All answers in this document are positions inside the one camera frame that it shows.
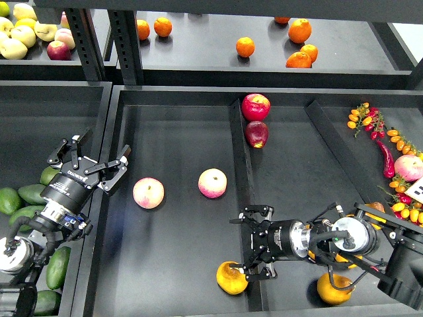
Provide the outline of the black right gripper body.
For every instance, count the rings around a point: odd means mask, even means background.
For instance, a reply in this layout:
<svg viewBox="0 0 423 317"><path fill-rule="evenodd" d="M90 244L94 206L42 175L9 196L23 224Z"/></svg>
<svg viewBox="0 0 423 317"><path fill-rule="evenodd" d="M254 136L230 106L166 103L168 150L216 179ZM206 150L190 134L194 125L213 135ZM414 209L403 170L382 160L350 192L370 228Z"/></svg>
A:
<svg viewBox="0 0 423 317"><path fill-rule="evenodd" d="M297 219L273 221L274 208L248 205L239 213L237 222L250 231L246 260L237 266L246 281L275 279L273 263L303 258L303 223Z"/></svg>

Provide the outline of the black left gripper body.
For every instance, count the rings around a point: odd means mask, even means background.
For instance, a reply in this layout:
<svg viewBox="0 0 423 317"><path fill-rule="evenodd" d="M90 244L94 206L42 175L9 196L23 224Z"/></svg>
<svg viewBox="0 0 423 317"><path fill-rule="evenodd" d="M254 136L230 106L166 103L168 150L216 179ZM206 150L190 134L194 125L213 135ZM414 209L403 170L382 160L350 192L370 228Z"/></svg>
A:
<svg viewBox="0 0 423 317"><path fill-rule="evenodd" d="M128 160L97 161L81 155L77 137L62 139L48 157L48 164L59 173L40 194L54 211L78 214L92 193L100 188L112 194L128 170Z"/></svg>

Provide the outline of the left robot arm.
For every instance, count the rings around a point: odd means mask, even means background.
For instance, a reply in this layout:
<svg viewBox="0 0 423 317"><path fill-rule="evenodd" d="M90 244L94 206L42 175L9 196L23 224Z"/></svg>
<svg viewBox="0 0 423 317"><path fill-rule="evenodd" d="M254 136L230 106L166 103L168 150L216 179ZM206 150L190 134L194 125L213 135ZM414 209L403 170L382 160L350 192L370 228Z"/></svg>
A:
<svg viewBox="0 0 423 317"><path fill-rule="evenodd" d="M32 217L18 217L1 239L1 272L12 277L1 284L2 316L34 315L43 268L61 244L90 234L91 220L82 213L85 204L97 188L111 194L128 170L129 145L109 162L83 156L81 145L91 133L61 140L47 159L57 174L40 193L44 208Z"/></svg>

